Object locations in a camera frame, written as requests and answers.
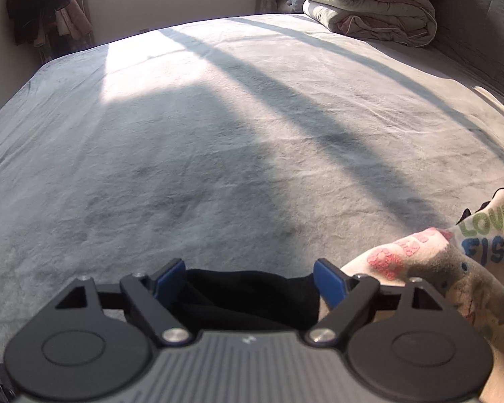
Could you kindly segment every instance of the cartoon print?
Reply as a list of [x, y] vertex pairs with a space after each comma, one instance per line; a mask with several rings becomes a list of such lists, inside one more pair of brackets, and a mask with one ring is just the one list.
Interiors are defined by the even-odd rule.
[[493, 239], [467, 238], [461, 243], [465, 254], [479, 262], [481, 266], [487, 265], [489, 260], [499, 264], [504, 260], [504, 237], [496, 235]]
[[[471, 237], [478, 234], [487, 235], [491, 226], [500, 232], [504, 230], [504, 205], [495, 209], [490, 207], [487, 211], [489, 212], [489, 215], [484, 211], [477, 212], [473, 216], [461, 221], [458, 224], [463, 236]], [[469, 221], [472, 224], [472, 228], [467, 227]]]
[[412, 237], [407, 236], [394, 242], [394, 244], [399, 245], [407, 256], [414, 255], [418, 250], [420, 250], [420, 244], [412, 239]]
[[403, 260], [387, 248], [377, 248], [367, 258], [368, 265], [375, 271], [394, 280], [403, 269]]
[[446, 240], [450, 240], [454, 237], [454, 234], [450, 230], [446, 229], [437, 229], [437, 231], [446, 238]]
[[431, 283], [479, 330], [485, 328], [489, 333], [504, 324], [504, 286], [492, 274], [453, 248], [433, 261], [411, 265], [407, 277], [418, 276]]
[[429, 241], [429, 237], [435, 235], [437, 233], [437, 230], [434, 228], [429, 228], [424, 231], [419, 231], [417, 233], [413, 233], [412, 236], [414, 236], [416, 239], [418, 239], [420, 242], [425, 243]]

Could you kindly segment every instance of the folded comforter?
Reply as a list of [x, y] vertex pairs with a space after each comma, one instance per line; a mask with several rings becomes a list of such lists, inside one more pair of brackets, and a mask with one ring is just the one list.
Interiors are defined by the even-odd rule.
[[358, 39], [423, 47], [437, 31], [429, 0], [308, 0], [303, 9], [331, 32]]

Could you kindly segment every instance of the fleece blanket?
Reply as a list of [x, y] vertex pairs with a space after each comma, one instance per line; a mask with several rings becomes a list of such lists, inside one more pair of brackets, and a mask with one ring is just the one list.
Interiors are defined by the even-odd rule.
[[331, 32], [413, 47], [428, 45], [437, 31], [429, 0], [309, 0], [304, 12]]
[[374, 247], [345, 265], [383, 284], [430, 282], [492, 344], [495, 367], [482, 395], [504, 403], [504, 189], [449, 229], [428, 228]]
[[75, 277], [301, 277], [501, 186], [504, 99], [433, 49], [269, 14], [54, 60], [0, 111], [0, 361]]

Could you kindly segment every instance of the bed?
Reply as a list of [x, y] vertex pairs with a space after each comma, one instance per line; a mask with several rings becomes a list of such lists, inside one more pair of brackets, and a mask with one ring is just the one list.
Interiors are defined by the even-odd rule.
[[302, 276], [501, 186], [504, 97], [436, 49], [257, 15], [60, 58], [0, 111], [0, 360], [74, 277]]

